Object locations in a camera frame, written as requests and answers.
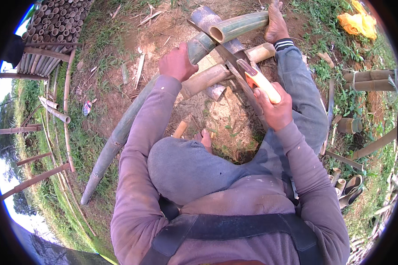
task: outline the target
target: sky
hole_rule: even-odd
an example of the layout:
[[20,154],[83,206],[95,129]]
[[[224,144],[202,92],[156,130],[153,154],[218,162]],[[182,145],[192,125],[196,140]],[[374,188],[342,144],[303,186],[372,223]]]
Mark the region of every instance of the sky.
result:
[[[26,25],[28,21],[22,24],[17,30],[16,35],[21,36],[27,29]],[[0,68],[0,72],[16,72],[16,69],[12,69],[12,65],[8,62],[3,62]],[[12,79],[11,78],[0,78],[0,103],[3,101],[4,97],[9,94],[12,90]],[[8,182],[5,176],[5,172],[8,170],[8,166],[5,161],[0,160],[0,190],[2,194],[6,193],[7,191],[11,190],[15,186],[19,185],[19,181],[13,178],[10,182]],[[59,242],[55,239],[55,235],[51,232],[47,225],[46,220],[44,217],[37,215],[22,215],[17,214],[15,209],[13,208],[13,195],[6,198],[4,200],[5,206],[8,210],[9,215],[15,222],[21,225],[23,228],[28,230],[31,233],[34,233],[34,230],[37,230],[38,236],[41,236],[43,239],[58,243]]]

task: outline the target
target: shoulder strap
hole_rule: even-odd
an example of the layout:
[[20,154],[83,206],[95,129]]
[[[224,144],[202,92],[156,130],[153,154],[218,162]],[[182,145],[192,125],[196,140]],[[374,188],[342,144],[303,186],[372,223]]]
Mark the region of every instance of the shoulder strap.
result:
[[153,239],[140,265],[165,265],[185,239],[233,240],[285,233],[292,238],[301,265],[323,264],[317,236],[295,214],[187,215],[176,217]]

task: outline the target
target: purple long-sleeve shirt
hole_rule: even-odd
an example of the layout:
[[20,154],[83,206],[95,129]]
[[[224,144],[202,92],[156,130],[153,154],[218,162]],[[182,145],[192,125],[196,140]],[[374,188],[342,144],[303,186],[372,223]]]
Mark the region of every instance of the purple long-sleeve shirt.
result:
[[[111,222],[115,255],[121,264],[138,264],[155,235],[168,224],[160,211],[159,194],[152,184],[147,159],[164,135],[181,83],[160,76],[134,120],[119,163],[119,184]],[[326,264],[345,264],[349,237],[334,188],[318,157],[292,121],[276,132],[289,159],[302,205],[301,217],[315,232]],[[239,179],[227,190],[186,204],[181,213],[214,215],[261,215],[294,213],[283,184],[253,175]],[[186,240],[168,264],[203,264],[228,260],[259,260],[265,264],[299,264],[287,234],[261,235],[227,241]]]

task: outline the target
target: saw handle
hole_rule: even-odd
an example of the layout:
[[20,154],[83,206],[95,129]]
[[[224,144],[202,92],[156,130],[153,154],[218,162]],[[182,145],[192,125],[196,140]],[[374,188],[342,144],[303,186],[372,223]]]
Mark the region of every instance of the saw handle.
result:
[[265,76],[258,71],[255,67],[252,67],[255,69],[255,71],[257,72],[256,75],[251,76],[248,72],[245,72],[245,76],[246,76],[246,82],[248,83],[250,88],[254,88],[254,87],[259,87],[262,90],[264,90],[267,95],[268,98],[270,99],[270,102],[272,104],[278,104],[281,101],[281,96],[280,94],[277,92],[277,90],[273,87],[273,85],[271,85],[270,81],[268,81],[267,78],[265,78]]

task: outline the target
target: striped cuff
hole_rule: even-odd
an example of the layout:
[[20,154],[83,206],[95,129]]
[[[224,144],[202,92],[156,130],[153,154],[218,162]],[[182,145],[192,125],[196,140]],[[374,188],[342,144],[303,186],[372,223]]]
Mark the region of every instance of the striped cuff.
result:
[[290,46],[295,46],[295,45],[293,44],[293,41],[289,38],[280,39],[276,41],[274,44],[274,48],[276,49],[276,51],[284,50],[285,48]]

